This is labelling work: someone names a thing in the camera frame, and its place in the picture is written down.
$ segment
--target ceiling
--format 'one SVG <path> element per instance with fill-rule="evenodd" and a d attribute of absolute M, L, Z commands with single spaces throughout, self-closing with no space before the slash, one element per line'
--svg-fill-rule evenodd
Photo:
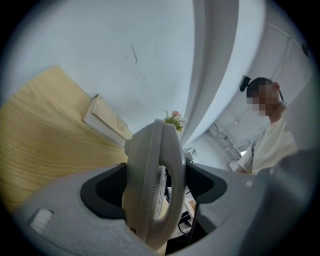
<path fill-rule="evenodd" d="M 291 35 L 293 40 L 283 63 Z M 261 45 L 247 75 L 252 79 L 266 77 L 277 82 L 284 100 L 290 104 L 314 70 L 312 59 L 302 51 L 302 42 L 302 35 L 286 14 L 274 4 L 269 4 Z M 215 123 L 221 126 L 241 152 L 248 148 L 250 141 L 268 127 L 270 122 L 268 118 L 253 112 L 246 104 L 245 93 L 238 91 Z"/>

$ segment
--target book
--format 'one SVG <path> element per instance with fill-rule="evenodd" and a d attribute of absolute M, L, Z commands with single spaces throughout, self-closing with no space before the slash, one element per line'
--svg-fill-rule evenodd
<path fill-rule="evenodd" d="M 120 147 L 132 138 L 127 123 L 118 116 L 100 94 L 93 97 L 82 119 L 88 126 Z"/>

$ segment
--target black plastic part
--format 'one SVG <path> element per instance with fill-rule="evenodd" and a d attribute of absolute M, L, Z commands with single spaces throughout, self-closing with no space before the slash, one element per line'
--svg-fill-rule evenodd
<path fill-rule="evenodd" d="M 164 190 L 164 195 L 166 196 L 166 201 L 169 203 L 170 202 L 170 193 L 169 193 L 167 187 Z"/>
<path fill-rule="evenodd" d="M 187 163 L 185 167 L 186 185 L 191 191 L 197 204 L 212 203 L 221 197 L 227 190 L 227 183 L 193 163 Z"/>
<path fill-rule="evenodd" d="M 181 234 L 178 237 L 169 239 L 166 243 L 165 255 L 173 254 L 188 245 L 188 236 Z"/>
<path fill-rule="evenodd" d="M 87 180 L 81 187 L 83 204 L 103 219 L 126 219 L 122 207 L 122 195 L 127 185 L 127 164 L 101 173 Z"/>
<path fill-rule="evenodd" d="M 189 213 L 187 212 L 187 211 L 185 211 L 182 215 L 181 215 L 181 218 L 180 218 L 180 220 L 179 220 L 179 223 L 178 223 L 178 225 L 179 224 L 182 224 L 182 223 L 185 223 L 185 222 L 187 222 L 188 220 L 190 220 L 191 219 L 191 216 L 189 215 Z"/>
<path fill-rule="evenodd" d="M 193 163 L 186 164 L 185 172 L 186 184 L 196 202 L 195 216 L 188 241 L 188 244 L 193 244 L 216 228 L 207 218 L 200 217 L 198 204 L 208 204 L 217 200 L 226 192 L 227 183 Z"/>
<path fill-rule="evenodd" d="M 242 80 L 241 80 L 241 83 L 240 83 L 240 92 L 244 92 L 245 89 L 248 87 L 249 85 L 249 82 L 250 82 L 251 78 L 248 77 L 248 76 L 243 76 L 242 77 Z"/>
<path fill-rule="evenodd" d="M 172 178 L 170 175 L 170 172 L 168 172 L 168 169 L 165 169 L 166 173 L 166 181 L 165 181 L 165 186 L 171 188 L 172 187 Z"/>

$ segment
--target light wood surface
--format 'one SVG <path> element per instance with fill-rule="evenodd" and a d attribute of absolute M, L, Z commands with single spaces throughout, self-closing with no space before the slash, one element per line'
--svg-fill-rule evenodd
<path fill-rule="evenodd" d="M 0 196 L 9 212 L 57 177 L 127 161 L 123 148 L 82 121 L 90 102 L 54 66 L 0 109 Z"/>

